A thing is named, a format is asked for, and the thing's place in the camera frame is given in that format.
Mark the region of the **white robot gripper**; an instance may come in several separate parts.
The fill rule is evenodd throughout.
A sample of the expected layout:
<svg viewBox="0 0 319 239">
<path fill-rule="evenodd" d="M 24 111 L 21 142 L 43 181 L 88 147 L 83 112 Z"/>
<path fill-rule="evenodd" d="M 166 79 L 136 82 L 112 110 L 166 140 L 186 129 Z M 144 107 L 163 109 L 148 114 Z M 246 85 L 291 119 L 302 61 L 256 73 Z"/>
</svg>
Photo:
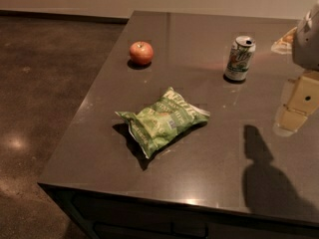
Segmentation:
<svg viewBox="0 0 319 239">
<path fill-rule="evenodd" d="M 297 28 L 273 43 L 271 51 L 280 55 L 292 53 L 296 65 L 314 70 L 305 71 L 298 79 L 289 79 L 284 85 L 273 130 L 280 136 L 290 136 L 319 108 L 319 1 Z"/>
</svg>

